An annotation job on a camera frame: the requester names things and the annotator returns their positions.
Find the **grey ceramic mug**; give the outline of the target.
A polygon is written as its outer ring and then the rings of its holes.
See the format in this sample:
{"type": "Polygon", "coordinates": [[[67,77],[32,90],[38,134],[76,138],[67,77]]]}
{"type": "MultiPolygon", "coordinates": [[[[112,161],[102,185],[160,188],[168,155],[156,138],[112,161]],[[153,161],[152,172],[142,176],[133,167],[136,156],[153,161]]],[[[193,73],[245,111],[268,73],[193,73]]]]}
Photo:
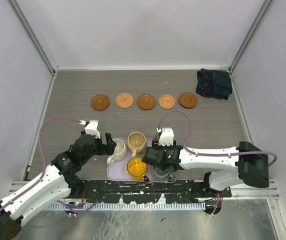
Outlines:
{"type": "Polygon", "coordinates": [[[152,174],[154,175],[154,179],[159,182],[176,182],[177,177],[171,172],[165,172],[160,168],[153,167],[151,170],[152,174]]]}

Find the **purple glass mug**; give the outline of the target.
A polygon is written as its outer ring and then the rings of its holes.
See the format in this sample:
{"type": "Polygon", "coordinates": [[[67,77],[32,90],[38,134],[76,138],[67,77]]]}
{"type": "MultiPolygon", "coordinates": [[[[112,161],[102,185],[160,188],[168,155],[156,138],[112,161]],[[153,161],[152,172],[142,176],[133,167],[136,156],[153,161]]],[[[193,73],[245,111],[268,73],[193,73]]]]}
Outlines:
{"type": "Polygon", "coordinates": [[[156,135],[153,137],[152,141],[158,143],[158,142],[159,142],[159,139],[160,139],[160,136],[161,136],[160,133],[156,134],[156,135]]]}

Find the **dark wooden coaster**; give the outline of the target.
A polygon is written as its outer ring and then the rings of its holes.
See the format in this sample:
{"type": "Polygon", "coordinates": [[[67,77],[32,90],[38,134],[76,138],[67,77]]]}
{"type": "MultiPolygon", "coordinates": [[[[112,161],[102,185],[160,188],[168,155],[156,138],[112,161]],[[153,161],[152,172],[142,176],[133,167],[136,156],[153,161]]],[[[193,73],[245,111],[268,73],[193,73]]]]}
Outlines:
{"type": "Polygon", "coordinates": [[[137,105],[140,109],[151,110],[156,105],[156,98],[149,93],[142,94],[137,98],[137,105]]]}
{"type": "Polygon", "coordinates": [[[198,98],[196,97],[195,94],[193,94],[191,92],[182,93],[179,96],[178,101],[179,101],[180,105],[186,109],[194,108],[198,104],[198,98]]]}
{"type": "Polygon", "coordinates": [[[97,111],[105,110],[109,104],[110,99],[105,94],[98,94],[91,99],[91,107],[97,111]]]}

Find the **light woven coaster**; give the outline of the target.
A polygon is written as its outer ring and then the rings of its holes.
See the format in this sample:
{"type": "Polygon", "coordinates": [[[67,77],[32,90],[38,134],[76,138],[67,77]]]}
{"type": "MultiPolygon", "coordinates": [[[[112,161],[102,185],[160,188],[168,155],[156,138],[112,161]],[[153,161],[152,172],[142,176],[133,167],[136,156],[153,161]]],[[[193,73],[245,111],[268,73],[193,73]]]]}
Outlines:
{"type": "Polygon", "coordinates": [[[134,97],[129,93],[121,93],[116,97],[116,105],[122,109],[131,107],[134,103],[134,97]]]}
{"type": "Polygon", "coordinates": [[[158,99],[158,103],[163,109],[171,109],[175,106],[176,100],[172,95],[165,94],[158,99]]]}

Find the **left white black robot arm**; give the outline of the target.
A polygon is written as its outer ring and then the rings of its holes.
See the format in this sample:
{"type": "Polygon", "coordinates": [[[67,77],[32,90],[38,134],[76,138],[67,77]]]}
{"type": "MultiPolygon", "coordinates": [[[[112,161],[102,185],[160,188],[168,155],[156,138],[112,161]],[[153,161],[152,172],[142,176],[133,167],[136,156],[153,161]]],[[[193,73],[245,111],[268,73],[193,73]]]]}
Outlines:
{"type": "Polygon", "coordinates": [[[52,203],[70,196],[78,198],[84,181],[76,174],[95,155],[112,155],[116,143],[106,133],[106,143],[82,132],[69,149],[24,187],[0,199],[0,240],[12,240],[31,218],[52,203]]]}

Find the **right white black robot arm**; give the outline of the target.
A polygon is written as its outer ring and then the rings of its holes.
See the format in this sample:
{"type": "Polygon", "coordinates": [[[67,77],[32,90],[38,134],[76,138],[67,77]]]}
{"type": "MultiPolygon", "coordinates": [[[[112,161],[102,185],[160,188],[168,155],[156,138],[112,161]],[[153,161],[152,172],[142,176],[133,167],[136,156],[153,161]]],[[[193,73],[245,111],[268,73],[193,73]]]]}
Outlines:
{"type": "Polygon", "coordinates": [[[142,161],[165,173],[208,169],[202,184],[202,191],[208,197],[238,184],[260,189],[269,187],[268,152],[247,141],[230,148],[206,150],[154,144],[146,149],[142,161]]]}

